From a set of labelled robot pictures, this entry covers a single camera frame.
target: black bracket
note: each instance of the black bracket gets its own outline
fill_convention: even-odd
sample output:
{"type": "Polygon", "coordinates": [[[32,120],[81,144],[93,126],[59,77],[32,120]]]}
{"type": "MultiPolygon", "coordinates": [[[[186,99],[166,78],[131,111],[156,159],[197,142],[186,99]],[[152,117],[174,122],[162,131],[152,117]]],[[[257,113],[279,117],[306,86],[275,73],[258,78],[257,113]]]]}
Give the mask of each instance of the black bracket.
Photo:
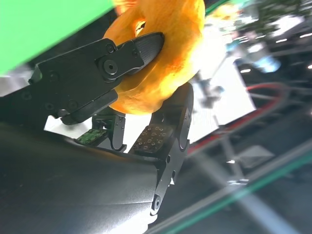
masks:
{"type": "Polygon", "coordinates": [[[190,145],[187,136],[191,125],[193,104],[193,87],[186,83],[152,114],[150,124],[129,151],[130,154],[158,159],[157,186],[151,215],[158,212],[168,186],[176,182],[187,155],[190,145]]]}
{"type": "Polygon", "coordinates": [[[125,122],[125,114],[107,107],[92,117],[92,129],[77,141],[84,145],[124,152],[127,148],[123,144],[125,122]]]}

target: red cable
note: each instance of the red cable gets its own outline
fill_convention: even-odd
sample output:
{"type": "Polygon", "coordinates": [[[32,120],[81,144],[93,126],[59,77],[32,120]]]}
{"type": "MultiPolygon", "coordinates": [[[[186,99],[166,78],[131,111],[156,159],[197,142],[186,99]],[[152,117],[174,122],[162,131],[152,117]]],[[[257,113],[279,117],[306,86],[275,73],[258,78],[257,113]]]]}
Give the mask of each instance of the red cable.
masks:
{"type": "MultiPolygon", "coordinates": [[[[261,89],[261,88],[269,88],[269,89],[280,89],[280,86],[278,84],[258,84],[258,85],[253,85],[253,86],[249,86],[247,87],[247,90],[252,90],[252,89],[261,89]]],[[[242,118],[240,118],[240,120],[238,120],[236,123],[232,124],[231,126],[227,127],[225,129],[225,131],[232,131],[235,128],[241,126],[242,124],[244,124],[246,121],[252,120],[253,118],[261,115],[262,113],[264,113],[266,110],[271,109],[273,106],[275,106],[277,103],[280,102],[280,100],[282,99],[282,95],[281,92],[279,92],[279,95],[273,99],[272,101],[270,101],[269,103],[267,103],[266,105],[264,105],[261,108],[258,108],[257,110],[243,116],[242,118]]],[[[190,146],[189,150],[188,150],[188,154],[193,153],[194,151],[198,150],[199,148],[203,147],[204,145],[211,143],[212,141],[215,141],[217,139],[220,138],[220,135],[213,135],[208,137],[207,139],[204,139],[203,141],[201,141],[200,143],[198,143],[197,145],[194,146],[190,146]]]]}

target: green panel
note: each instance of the green panel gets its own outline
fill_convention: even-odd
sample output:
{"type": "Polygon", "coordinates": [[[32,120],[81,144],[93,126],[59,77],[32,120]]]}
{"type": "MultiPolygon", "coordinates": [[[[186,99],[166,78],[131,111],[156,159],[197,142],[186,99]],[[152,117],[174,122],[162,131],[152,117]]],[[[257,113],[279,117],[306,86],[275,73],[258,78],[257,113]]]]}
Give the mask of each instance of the green panel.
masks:
{"type": "Polygon", "coordinates": [[[0,74],[113,8],[111,0],[0,0],[0,74]]]}

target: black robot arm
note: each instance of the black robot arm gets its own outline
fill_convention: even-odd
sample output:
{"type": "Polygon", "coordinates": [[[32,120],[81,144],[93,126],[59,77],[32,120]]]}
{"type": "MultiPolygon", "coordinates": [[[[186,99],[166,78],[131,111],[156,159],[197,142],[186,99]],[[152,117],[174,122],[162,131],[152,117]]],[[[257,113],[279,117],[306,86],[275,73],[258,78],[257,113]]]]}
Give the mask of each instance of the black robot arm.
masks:
{"type": "Polygon", "coordinates": [[[117,99],[118,79],[159,53],[159,35],[149,35],[154,47],[146,58],[142,38],[119,48],[107,39],[78,48],[39,64],[31,85],[1,98],[1,233],[137,234],[153,221],[189,147],[193,88],[179,87],[152,114],[128,154],[125,116],[105,107],[117,99]],[[84,63],[103,48],[106,55],[84,63]],[[71,139],[43,130],[49,115],[65,124],[93,116],[93,127],[71,139]]]}

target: screw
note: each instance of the screw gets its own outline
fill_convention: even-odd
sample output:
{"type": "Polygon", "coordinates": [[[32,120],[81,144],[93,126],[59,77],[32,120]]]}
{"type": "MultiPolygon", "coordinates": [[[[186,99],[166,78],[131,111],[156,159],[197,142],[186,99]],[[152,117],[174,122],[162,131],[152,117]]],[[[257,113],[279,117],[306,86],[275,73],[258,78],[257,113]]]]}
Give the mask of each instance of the screw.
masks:
{"type": "Polygon", "coordinates": [[[75,100],[70,100],[67,106],[69,109],[74,110],[78,107],[78,103],[75,100]]]}
{"type": "Polygon", "coordinates": [[[51,104],[51,103],[46,103],[46,104],[44,105],[44,108],[45,108],[46,110],[48,110],[48,111],[52,111],[52,110],[54,109],[54,105],[51,104]]]}
{"type": "Polygon", "coordinates": [[[161,203],[161,198],[160,198],[160,196],[155,195],[155,196],[154,196],[154,201],[153,201],[153,204],[152,204],[152,209],[153,209],[154,211],[158,210],[159,207],[160,207],[160,203],[161,203]]]}
{"type": "Polygon", "coordinates": [[[59,75],[56,72],[50,72],[49,77],[51,82],[59,80],[59,75]]]}
{"type": "Polygon", "coordinates": [[[31,94],[29,92],[24,92],[21,94],[21,98],[24,100],[30,100],[32,97],[31,97],[31,94]]]}
{"type": "Polygon", "coordinates": [[[117,64],[113,60],[107,60],[103,65],[104,71],[110,75],[114,75],[118,71],[117,64]]]}
{"type": "Polygon", "coordinates": [[[114,47],[111,44],[106,45],[106,50],[108,53],[112,53],[115,51],[114,47]]]}
{"type": "Polygon", "coordinates": [[[132,51],[132,55],[133,55],[135,58],[138,57],[137,51],[136,51],[136,50],[132,51]]]}

